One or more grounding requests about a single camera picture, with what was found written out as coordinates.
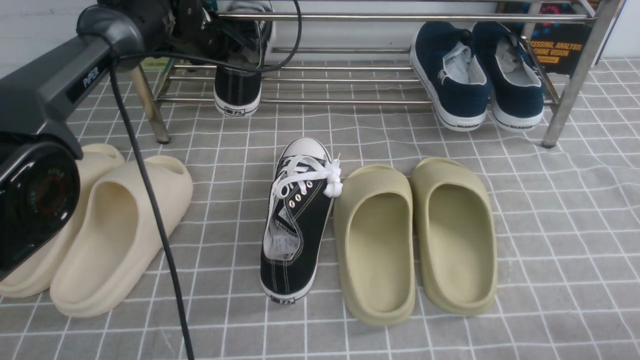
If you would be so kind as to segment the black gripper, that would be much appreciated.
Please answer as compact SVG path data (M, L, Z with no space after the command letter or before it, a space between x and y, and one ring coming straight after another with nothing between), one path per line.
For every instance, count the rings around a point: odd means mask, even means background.
M252 20L222 18L205 0L172 0L170 44L183 54L222 62L260 63L261 31Z

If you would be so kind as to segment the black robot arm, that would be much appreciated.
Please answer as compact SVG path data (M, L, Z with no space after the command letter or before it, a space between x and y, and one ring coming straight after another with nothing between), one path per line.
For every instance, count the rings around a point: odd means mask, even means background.
M205 0L99 0L76 36L1 80L1 278L66 227L82 198L82 147L67 120L114 67L132 69L165 46L226 60L260 50L254 22L226 19Z

